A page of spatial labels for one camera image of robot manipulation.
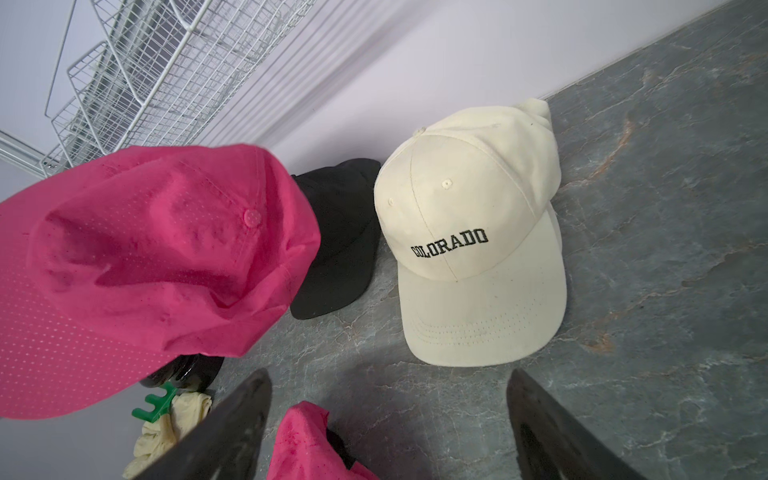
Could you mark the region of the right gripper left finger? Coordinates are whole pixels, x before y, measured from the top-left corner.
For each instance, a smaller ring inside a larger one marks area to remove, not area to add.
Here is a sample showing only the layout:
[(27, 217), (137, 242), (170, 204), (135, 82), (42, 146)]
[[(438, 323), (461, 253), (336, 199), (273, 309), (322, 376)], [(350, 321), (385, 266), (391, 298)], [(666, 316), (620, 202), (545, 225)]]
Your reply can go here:
[(140, 480), (252, 479), (272, 400), (266, 369), (253, 372)]

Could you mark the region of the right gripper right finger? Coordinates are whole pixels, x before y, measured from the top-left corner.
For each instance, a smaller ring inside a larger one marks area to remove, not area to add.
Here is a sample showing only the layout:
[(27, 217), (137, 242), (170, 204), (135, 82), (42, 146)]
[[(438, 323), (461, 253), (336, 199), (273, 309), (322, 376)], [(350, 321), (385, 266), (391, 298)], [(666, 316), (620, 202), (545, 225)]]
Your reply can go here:
[(624, 462), (522, 369), (506, 389), (523, 479), (636, 479)]

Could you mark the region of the pink cap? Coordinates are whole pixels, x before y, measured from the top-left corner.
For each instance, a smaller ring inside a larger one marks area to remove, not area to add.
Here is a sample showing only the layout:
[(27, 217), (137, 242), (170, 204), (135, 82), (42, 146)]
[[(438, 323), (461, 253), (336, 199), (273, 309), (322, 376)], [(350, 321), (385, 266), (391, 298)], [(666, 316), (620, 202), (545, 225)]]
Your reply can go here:
[(328, 429), (329, 412), (308, 401), (290, 407), (277, 430), (267, 479), (377, 479)]
[(268, 150), (129, 147), (1, 204), (1, 414), (107, 399), (184, 355), (239, 357), (285, 313), (321, 234)]

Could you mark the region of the cream cap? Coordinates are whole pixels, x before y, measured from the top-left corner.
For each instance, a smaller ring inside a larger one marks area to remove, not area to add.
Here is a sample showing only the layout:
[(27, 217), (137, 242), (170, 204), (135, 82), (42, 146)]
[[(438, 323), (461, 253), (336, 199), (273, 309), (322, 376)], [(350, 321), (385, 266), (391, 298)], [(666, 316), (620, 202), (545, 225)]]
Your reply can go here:
[(556, 335), (567, 304), (560, 183), (550, 107), (535, 98), (456, 112), (388, 158), (375, 209), (417, 359), (505, 364)]

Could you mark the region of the black cap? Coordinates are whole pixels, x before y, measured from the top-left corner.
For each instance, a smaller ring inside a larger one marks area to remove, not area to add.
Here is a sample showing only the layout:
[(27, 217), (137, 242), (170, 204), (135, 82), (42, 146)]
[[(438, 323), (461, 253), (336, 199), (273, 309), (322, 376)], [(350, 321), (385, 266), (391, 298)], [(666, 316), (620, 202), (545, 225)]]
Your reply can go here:
[(380, 169), (377, 160), (356, 158), (294, 177), (321, 234), (318, 253), (290, 306), (294, 318), (330, 314), (367, 290), (381, 238), (373, 192)]

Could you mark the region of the small green toy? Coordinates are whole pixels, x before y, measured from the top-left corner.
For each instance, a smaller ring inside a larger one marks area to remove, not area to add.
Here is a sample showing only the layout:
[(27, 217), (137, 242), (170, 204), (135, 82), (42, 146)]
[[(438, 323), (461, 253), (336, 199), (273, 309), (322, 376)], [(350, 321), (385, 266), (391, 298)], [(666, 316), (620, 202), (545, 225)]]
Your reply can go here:
[(155, 423), (163, 415), (167, 414), (172, 405), (173, 399), (177, 396), (177, 388), (170, 382), (161, 386), (164, 391), (162, 395), (150, 393), (144, 398), (146, 408), (134, 408), (131, 416), (142, 422)]

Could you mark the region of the black plant pot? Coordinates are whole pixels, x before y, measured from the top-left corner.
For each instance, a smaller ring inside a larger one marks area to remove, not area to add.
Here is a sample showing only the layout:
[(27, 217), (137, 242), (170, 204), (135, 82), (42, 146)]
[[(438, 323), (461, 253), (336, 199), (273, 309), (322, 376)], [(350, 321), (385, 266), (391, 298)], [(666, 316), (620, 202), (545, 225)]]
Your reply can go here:
[(159, 388), (169, 382), (181, 391), (203, 392), (213, 383), (223, 363), (223, 357), (182, 355), (142, 379), (140, 384)]

